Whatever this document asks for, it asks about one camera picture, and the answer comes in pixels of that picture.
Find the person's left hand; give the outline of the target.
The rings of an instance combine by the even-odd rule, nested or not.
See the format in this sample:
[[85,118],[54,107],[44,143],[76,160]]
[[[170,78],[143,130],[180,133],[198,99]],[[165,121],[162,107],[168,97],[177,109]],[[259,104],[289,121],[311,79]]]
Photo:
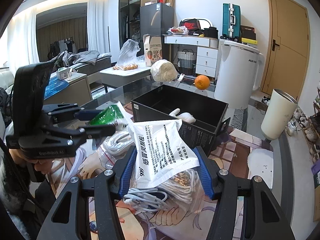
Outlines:
[[10,155],[15,164],[20,166],[25,166],[26,163],[34,164],[35,171],[41,172],[42,174],[48,174],[52,170],[53,160],[44,159],[44,160],[33,160],[28,159],[24,156],[22,150],[20,149],[10,149]]

